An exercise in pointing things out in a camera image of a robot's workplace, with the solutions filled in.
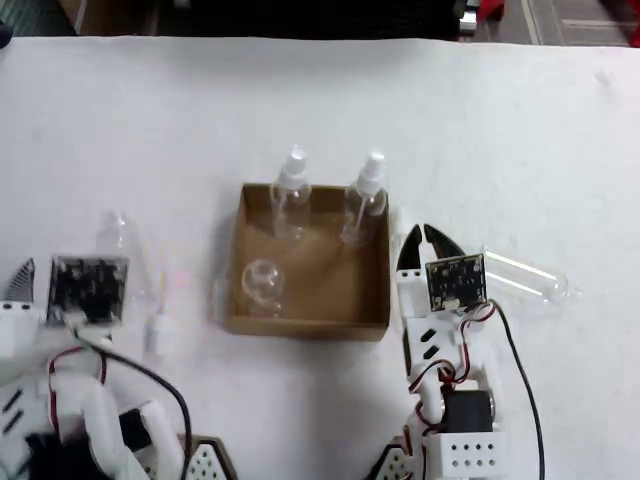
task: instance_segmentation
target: mounting hole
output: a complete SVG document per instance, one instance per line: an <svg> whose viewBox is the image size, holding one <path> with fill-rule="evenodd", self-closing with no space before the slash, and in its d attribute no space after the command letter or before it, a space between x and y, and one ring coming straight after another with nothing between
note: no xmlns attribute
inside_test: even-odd
<svg viewBox="0 0 640 480"><path fill-rule="evenodd" d="M438 347L436 347L435 345L432 345L426 352L424 352L424 355L422 355L422 358L424 358L425 360L429 360L436 353L438 353L439 350L440 349Z"/></svg>
<svg viewBox="0 0 640 480"><path fill-rule="evenodd" d="M420 337L420 341L422 343L426 343L436 334L436 331L433 328L430 328Z"/></svg>

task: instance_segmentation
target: transparent bottle lying down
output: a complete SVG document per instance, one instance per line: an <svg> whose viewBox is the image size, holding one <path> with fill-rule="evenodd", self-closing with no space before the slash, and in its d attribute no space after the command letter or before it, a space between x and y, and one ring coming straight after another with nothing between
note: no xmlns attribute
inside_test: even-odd
<svg viewBox="0 0 640 480"><path fill-rule="evenodd" d="M522 301L560 305L579 293L558 270L508 257L486 247L483 250L489 296L501 291Z"/></svg>

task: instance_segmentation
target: clear plastic bottle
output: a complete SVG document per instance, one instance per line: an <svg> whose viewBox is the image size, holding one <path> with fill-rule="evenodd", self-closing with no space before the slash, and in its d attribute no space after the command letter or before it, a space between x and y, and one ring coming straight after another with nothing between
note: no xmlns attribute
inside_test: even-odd
<svg viewBox="0 0 640 480"><path fill-rule="evenodd" d="M278 238L298 240L309 227L311 185L307 181L307 155L294 147L271 185L273 230Z"/></svg>
<svg viewBox="0 0 640 480"><path fill-rule="evenodd" d="M349 245L371 243L380 227L382 214L387 206L384 180L384 155L371 153L358 180L345 192L342 241Z"/></svg>

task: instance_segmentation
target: brown cardboard tray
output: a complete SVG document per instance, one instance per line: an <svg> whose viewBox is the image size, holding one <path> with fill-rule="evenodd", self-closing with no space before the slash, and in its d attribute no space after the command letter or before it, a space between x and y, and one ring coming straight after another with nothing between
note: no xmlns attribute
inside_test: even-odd
<svg viewBox="0 0 640 480"><path fill-rule="evenodd" d="M245 184L235 230L230 331L312 339L378 341L389 325L389 215L375 241L351 247L340 240L344 188L313 186L311 225L297 242L272 233L269 186ZM242 291L242 271L258 258L284 273L282 313L252 317Z"/></svg>

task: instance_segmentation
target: black wire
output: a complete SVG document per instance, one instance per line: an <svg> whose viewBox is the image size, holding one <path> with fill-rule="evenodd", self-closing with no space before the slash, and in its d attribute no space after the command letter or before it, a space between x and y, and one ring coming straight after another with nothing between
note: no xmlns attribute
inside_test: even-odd
<svg viewBox="0 0 640 480"><path fill-rule="evenodd" d="M513 337L511 336L511 329L509 328L509 322L507 322L507 316L502 310L502 307L498 302L493 299L489 300L493 303L498 311L498 315L502 319L502 324L504 325L504 331L507 334L507 341L509 342L509 346L511 347L511 352L513 353L513 358L516 361L516 365L518 366L518 370L520 371L520 376L522 377L522 381L524 382L524 386L527 389L527 395L529 396L529 403L531 404L531 411L533 412L533 420L536 424L536 437L538 439L538 462L539 462L539 479L544 480L545 478L545 465L544 465L544 443L542 441L542 427L540 426L540 415L538 414L538 407L536 407L536 401L533 398L533 391L531 390L531 385L529 384L529 379L527 378L527 374L524 371L524 367L522 366L522 362L520 361L520 356L518 355L518 351L516 350L516 345L513 342Z"/></svg>
<svg viewBox="0 0 640 480"><path fill-rule="evenodd" d="M151 370L143 367L139 363L134 362L126 357L118 355L117 353L111 352L107 349L104 349L95 343L92 343L85 338L82 338L78 335L78 329L73 329L73 335L82 343L84 343L87 347L91 348L95 352L104 355L111 360L115 360L116 362L122 363L138 372L146 375L151 378L154 382L158 383L160 386L164 387L178 402L180 405L180 410L182 411L182 416L184 418L184 461L182 464L182 473L180 474L180 480L186 480L187 471L189 470L189 460L191 457L191 449L193 447L193 436L191 433L191 416L189 415L189 408L187 407L187 402L185 402L184 397L176 387L167 382L164 378L159 376L157 373L152 372Z"/></svg>

